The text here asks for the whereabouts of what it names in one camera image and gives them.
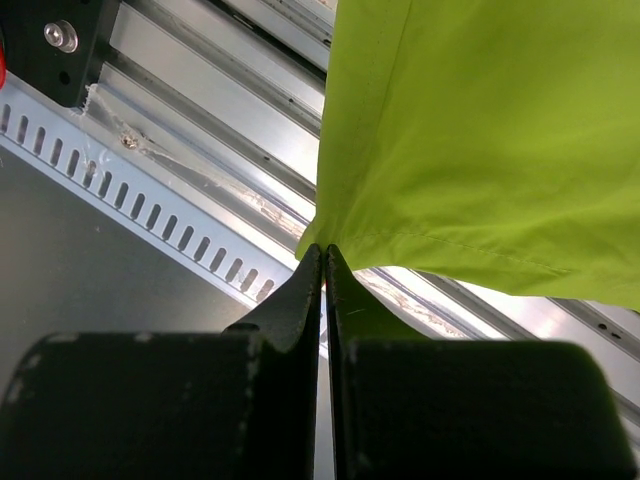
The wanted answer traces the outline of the lime green shorts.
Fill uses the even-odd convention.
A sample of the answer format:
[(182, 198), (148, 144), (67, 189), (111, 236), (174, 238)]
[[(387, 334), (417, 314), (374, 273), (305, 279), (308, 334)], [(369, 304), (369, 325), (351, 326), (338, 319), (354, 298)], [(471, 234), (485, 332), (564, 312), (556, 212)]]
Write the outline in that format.
[(639, 306), (639, 5), (342, 1), (300, 247)]

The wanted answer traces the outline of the aluminium mounting rail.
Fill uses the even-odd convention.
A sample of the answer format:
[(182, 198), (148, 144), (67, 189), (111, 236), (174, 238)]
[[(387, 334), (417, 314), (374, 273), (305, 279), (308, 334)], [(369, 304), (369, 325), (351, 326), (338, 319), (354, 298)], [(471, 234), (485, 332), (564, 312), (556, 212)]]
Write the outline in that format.
[[(315, 212), (324, 84), (260, 38), (262, 1), (126, 1), (82, 121), (151, 176), (178, 216), (154, 234), (238, 301), (255, 305), (295, 267)], [(613, 388), (639, 401), (639, 316), (596, 302), (513, 297), (400, 267), (358, 280), (434, 338), (575, 342)]]

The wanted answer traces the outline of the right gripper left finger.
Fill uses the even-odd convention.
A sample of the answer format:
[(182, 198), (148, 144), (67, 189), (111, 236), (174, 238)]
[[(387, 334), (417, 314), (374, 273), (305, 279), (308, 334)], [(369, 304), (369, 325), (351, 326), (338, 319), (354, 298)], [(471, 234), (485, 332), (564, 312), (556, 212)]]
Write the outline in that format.
[(310, 479), (320, 249), (220, 333), (62, 333), (1, 404), (5, 479)]

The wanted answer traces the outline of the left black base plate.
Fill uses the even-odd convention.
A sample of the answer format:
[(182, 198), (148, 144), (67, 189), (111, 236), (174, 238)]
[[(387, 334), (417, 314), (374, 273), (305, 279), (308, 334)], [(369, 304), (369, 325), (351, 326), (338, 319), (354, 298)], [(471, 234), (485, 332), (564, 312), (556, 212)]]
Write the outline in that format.
[(14, 74), (66, 108), (99, 79), (118, 1), (3, 1), (1, 75)]

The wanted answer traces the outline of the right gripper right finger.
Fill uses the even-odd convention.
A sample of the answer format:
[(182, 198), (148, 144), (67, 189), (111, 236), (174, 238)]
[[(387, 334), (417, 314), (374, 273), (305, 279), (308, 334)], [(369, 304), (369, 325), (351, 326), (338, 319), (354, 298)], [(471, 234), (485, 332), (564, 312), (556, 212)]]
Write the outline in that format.
[(340, 479), (632, 479), (613, 395), (583, 348), (432, 340), (325, 257)]

